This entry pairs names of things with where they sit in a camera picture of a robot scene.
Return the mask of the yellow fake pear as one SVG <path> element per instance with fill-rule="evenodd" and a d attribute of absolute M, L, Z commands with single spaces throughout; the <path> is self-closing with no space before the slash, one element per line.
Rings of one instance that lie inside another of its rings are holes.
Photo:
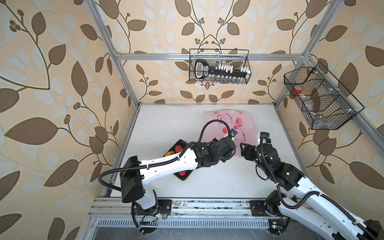
<path fill-rule="evenodd" d="M 171 156 L 171 155 L 174 155 L 174 154 L 175 154 L 175 152 L 170 151 L 170 152 L 167 152 L 165 156 L 167 157 L 167 156 Z"/>

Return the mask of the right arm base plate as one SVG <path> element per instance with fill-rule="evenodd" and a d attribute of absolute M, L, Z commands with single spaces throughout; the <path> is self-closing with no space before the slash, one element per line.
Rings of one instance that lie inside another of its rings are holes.
<path fill-rule="evenodd" d="M 265 200 L 250 201 L 250 209 L 253 217 L 280 217 L 281 216 L 278 206 Z"/>

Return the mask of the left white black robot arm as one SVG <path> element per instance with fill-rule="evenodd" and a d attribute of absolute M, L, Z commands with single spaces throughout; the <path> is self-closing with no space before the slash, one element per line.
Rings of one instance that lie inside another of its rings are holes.
<path fill-rule="evenodd" d="M 223 124 L 227 133 L 219 140 L 202 142 L 205 129 L 212 123 Z M 98 182 L 121 192 L 123 203 L 138 204 L 143 210 L 156 208 L 159 205 L 156 191 L 146 190 L 148 184 L 178 172 L 209 168 L 226 162 L 236 153 L 234 139 L 237 133 L 226 122 L 211 120 L 204 125 L 199 140 L 188 143 L 180 153 L 145 161 L 139 161 L 136 156 L 130 157 L 123 168 L 101 173 Z"/>

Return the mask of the pink plastic bag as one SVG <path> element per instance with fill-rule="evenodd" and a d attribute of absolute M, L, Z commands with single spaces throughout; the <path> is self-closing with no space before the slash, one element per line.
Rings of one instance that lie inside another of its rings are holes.
<path fill-rule="evenodd" d="M 230 129 L 237 131 L 234 143 L 237 147 L 236 156 L 241 157 L 240 143 L 256 145 L 258 131 L 254 119 L 246 112 L 236 110 L 221 110 L 210 112 L 206 115 L 206 123 L 211 120 L 221 120 L 228 124 Z M 216 138 L 221 139 L 228 133 L 227 128 L 221 123 L 212 123 L 204 131 L 202 142 L 209 142 Z"/>

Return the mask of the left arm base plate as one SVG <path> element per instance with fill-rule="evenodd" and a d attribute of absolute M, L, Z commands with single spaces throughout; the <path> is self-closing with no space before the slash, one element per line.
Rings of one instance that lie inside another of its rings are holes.
<path fill-rule="evenodd" d="M 160 214 L 161 216 L 163 215 L 169 216 L 172 211 L 172 200 L 170 199 L 157 200 L 157 203 L 153 207 L 147 210 L 144 210 L 138 203 L 134 202 L 133 208 L 136 211 L 136 214 L 139 216 L 156 215 L 156 214 Z"/>

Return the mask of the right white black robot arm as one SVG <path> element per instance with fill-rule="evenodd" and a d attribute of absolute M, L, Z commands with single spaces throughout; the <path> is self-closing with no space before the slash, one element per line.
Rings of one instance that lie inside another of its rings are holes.
<path fill-rule="evenodd" d="M 241 143 L 241 155 L 256 163 L 276 190 L 262 210 L 272 217 L 285 216 L 327 240 L 382 240 L 379 221 L 363 220 L 319 190 L 298 168 L 280 160 L 269 133 L 262 132 L 257 146 Z"/>

